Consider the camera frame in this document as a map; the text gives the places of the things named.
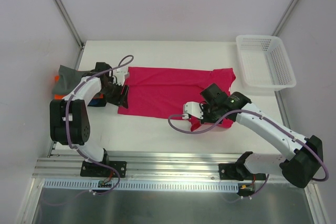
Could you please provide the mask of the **pink t shirt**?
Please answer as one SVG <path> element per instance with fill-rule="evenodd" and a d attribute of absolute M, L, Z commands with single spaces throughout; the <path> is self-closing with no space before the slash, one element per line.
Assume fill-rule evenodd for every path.
<path fill-rule="evenodd" d="M 118 114 L 168 119 L 182 114 L 187 102 L 202 103 L 201 92 L 215 83 L 230 94 L 236 79 L 232 68 L 192 70 L 176 68 L 129 67 L 126 80 L 128 108 L 119 107 Z"/>

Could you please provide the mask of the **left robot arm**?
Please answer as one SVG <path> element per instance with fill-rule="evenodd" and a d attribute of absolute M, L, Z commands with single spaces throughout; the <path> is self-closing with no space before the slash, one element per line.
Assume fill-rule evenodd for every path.
<path fill-rule="evenodd" d="M 78 71 L 60 66 L 50 102 L 50 137 L 84 158 L 81 177 L 125 177 L 126 162 L 111 161 L 107 151 L 90 138 L 88 107 L 105 107 L 108 103 L 128 107 L 129 72 L 119 64 L 116 70 L 105 62 L 94 69 Z"/>

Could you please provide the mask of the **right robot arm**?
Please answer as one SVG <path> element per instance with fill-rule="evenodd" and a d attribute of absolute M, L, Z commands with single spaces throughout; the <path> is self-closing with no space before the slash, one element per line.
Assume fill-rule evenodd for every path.
<path fill-rule="evenodd" d="M 245 152 L 225 169 L 225 176 L 242 181 L 256 174 L 281 175 L 298 188 L 319 181 L 315 175 L 321 168 L 324 170 L 321 181 L 329 178 L 318 137 L 305 137 L 273 121 L 240 92 L 227 95 L 213 83 L 201 96 L 205 100 L 201 123 L 215 124 L 229 119 L 252 130 L 279 151 L 278 155 Z"/>

